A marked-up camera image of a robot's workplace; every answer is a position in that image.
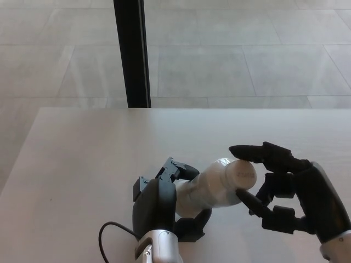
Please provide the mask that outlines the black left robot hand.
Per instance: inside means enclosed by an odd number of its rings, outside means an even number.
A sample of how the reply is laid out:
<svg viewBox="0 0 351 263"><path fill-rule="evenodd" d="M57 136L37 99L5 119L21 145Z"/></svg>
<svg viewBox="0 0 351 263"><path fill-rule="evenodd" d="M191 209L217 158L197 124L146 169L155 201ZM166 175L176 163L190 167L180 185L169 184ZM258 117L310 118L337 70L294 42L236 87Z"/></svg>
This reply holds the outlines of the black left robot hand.
<svg viewBox="0 0 351 263"><path fill-rule="evenodd" d="M212 210L204 209L194 217L182 216L176 220L177 192L174 182L184 179L191 182L199 171L187 164L168 158L155 178L140 176L133 186L132 224L139 241L151 230L171 231L180 242L196 242L205 233Z"/></svg>

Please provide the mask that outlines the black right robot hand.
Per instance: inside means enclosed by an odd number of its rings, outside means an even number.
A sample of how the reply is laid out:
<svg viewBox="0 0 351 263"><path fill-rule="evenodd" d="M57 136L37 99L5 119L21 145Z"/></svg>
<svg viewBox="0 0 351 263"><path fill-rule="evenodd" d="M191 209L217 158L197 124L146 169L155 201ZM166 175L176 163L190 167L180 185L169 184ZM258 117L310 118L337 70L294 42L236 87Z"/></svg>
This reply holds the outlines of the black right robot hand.
<svg viewBox="0 0 351 263"><path fill-rule="evenodd" d="M264 142L261 146L235 145L229 151L237 159L262 163L268 172L256 195L236 190L250 215L262 219L262 227L282 233L295 230L316 235L324 244L350 230L350 218L323 168L316 162L295 158L291 151ZM297 218L295 210L268 205L277 198L297 197L304 212Z"/></svg>

